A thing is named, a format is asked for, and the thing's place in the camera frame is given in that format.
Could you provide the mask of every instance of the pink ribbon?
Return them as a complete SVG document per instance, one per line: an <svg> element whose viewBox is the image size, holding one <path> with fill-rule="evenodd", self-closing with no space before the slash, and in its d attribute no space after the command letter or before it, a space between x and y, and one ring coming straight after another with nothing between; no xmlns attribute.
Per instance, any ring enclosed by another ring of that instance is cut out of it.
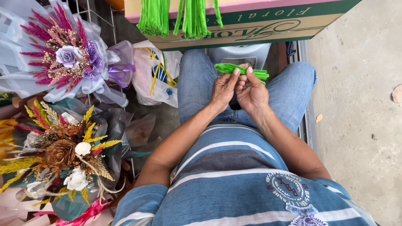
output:
<svg viewBox="0 0 402 226"><path fill-rule="evenodd" d="M118 69L115 66L124 66L123 69ZM121 88L126 88L128 85L125 83L121 83L120 80L124 80L127 78L127 73L128 71L134 70L135 71L135 66L132 64L111 64L107 66L107 72L110 77L114 78L116 80L116 84L119 85ZM124 77L120 78L119 76L116 75L116 72L123 72Z"/></svg>
<svg viewBox="0 0 402 226"><path fill-rule="evenodd" d="M65 220L58 219L58 220L56 220L56 226L64 226L64 225L71 224L71 223L73 223L71 226L80 226L81 224L85 224L85 222L87 220L89 220L91 217L98 215L102 210L105 210L107 208L109 208L108 205L100 205L99 199L97 199L94 201L94 203L92 203L92 205L87 210L85 210L75 220L65 221ZM52 211L37 212L37 213L34 213L33 215L39 216L39 215L44 215L44 214L56 215Z"/></svg>

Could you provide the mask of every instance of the purple ribbon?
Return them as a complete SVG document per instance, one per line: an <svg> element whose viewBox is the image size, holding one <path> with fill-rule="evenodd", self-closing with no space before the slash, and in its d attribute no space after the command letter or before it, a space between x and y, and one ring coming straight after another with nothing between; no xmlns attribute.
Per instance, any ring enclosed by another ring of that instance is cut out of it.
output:
<svg viewBox="0 0 402 226"><path fill-rule="evenodd" d="M124 68L118 69L116 68L116 66L124 66ZM135 66L132 64L117 64L117 65L110 64L107 66L107 72L109 76L114 78L116 80L116 84L119 85L121 88L126 88L128 86L125 83L121 83L120 80L124 80L125 78L127 78L127 72L131 70L135 71ZM124 77L120 78L119 76L117 76L116 72L123 72Z"/></svg>

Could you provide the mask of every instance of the plastic bag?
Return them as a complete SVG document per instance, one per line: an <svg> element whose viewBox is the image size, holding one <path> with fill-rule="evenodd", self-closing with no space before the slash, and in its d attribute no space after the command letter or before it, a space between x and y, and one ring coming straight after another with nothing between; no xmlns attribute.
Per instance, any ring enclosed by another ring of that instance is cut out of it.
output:
<svg viewBox="0 0 402 226"><path fill-rule="evenodd" d="M160 60L151 59L150 53L144 47L154 52ZM143 105L158 105L161 102L165 102L177 108L177 85L171 86L159 79L155 79L152 93L150 94L154 80L152 68L161 63L170 77L175 79L179 74L182 53L180 51L162 53L148 40L133 44L133 52L135 72L131 81L137 91L138 102Z"/></svg>
<svg viewBox="0 0 402 226"><path fill-rule="evenodd" d="M132 121L125 129L130 147L146 145L151 131L155 126L156 115L147 113Z"/></svg>

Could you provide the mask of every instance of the white stripe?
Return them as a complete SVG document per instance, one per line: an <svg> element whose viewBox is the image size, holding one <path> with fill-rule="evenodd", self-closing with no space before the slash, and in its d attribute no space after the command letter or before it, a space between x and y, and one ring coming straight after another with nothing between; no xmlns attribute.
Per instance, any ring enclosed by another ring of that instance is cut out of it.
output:
<svg viewBox="0 0 402 226"><path fill-rule="evenodd" d="M323 221L335 221L335 220L347 220L360 217L360 214L353 208L347 208L343 210L333 210L326 212L318 212L314 216Z"/></svg>
<svg viewBox="0 0 402 226"><path fill-rule="evenodd" d="M217 126L217 127L212 127L212 128L206 129L204 132L201 133L200 136L202 136L202 135L203 135L204 133L206 133L206 132L209 132L209 131L214 130L214 129L220 129L220 128L240 128L240 129L247 129L247 130L250 130L250 131L255 132L255 133L258 134L260 137L264 138L259 132L255 131L254 129L247 128L247 127L242 127L242 126Z"/></svg>
<svg viewBox="0 0 402 226"><path fill-rule="evenodd" d="M278 169L266 169L266 168L256 168L256 169L247 169L247 170L231 170L231 171L216 171L216 172L206 172L199 173L186 176L179 181L176 182L175 185L169 188L168 193L179 186L180 184L187 182L189 180L197 179L197 178L214 178L214 177L226 177L232 175L242 175L242 174L250 174L250 173L283 173L286 175L295 175L293 173L289 173L287 171L278 170Z"/></svg>
<svg viewBox="0 0 402 226"><path fill-rule="evenodd" d="M260 151L266 155L268 155L269 157L271 157L273 160L275 160L275 158L269 153L264 151L263 149L261 149L260 147L258 147L255 144L252 143L247 143L247 142L243 142L243 141L225 141L225 142L219 142L219 143L215 143L215 144L210 144L206 147L201 148L200 150L198 150L196 153L194 153L190 158L188 158L183 165L177 170L176 175L174 176L174 178L176 178L176 176L180 173L180 171L198 154L200 154L201 152L211 149L211 148L216 148L216 147L223 147L223 146L229 146L229 145L246 145L251 147L252 149L256 149L257 151Z"/></svg>
<svg viewBox="0 0 402 226"><path fill-rule="evenodd" d="M327 189L330 190L330 191L336 192L336 193L341 193L341 194L343 194L340 190L338 190L338 189L336 189L336 188L333 188L333 187L331 187L331 186L327 186Z"/></svg>
<svg viewBox="0 0 402 226"><path fill-rule="evenodd" d="M241 226L248 224L263 224L263 223L271 223L275 221L283 221L290 222L296 219L297 214L292 214L289 211L268 211L264 213L258 213L248 216L240 216L240 217L224 217L220 219L212 219L206 220L202 222L194 222L191 224L186 224L185 226ZM325 221L335 221L335 220L347 220L356 217L360 217L360 215L353 209L343 209L343 210L334 210L327 212L319 212L314 214L314 217Z"/></svg>
<svg viewBox="0 0 402 226"><path fill-rule="evenodd" d="M194 222L186 224L185 226L241 226L247 224L263 224L275 221L289 222L294 220L297 214L293 214L290 211L268 211L264 213L258 213L248 216L240 216L235 218L224 217L220 219L206 220L202 222Z"/></svg>
<svg viewBox="0 0 402 226"><path fill-rule="evenodd" d="M124 223L124 222L126 222L128 220L139 220L139 219L142 219L142 218L149 218L149 217L154 217L154 216L155 216L155 214L152 214L152 213L135 212L135 213L132 213L132 214L128 215L125 218L120 219L115 224L115 226L119 226L120 224L122 224L122 223Z"/></svg>

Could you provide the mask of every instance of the lavender paper rose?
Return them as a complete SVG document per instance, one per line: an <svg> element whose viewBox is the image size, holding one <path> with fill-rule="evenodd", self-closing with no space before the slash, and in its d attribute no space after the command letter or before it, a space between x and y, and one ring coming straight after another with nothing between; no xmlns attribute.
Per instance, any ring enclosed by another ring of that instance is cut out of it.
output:
<svg viewBox="0 0 402 226"><path fill-rule="evenodd" d="M56 61L63 64L66 68L72 68L80 62L76 58L80 58L82 52L78 47L65 45L56 51Z"/></svg>

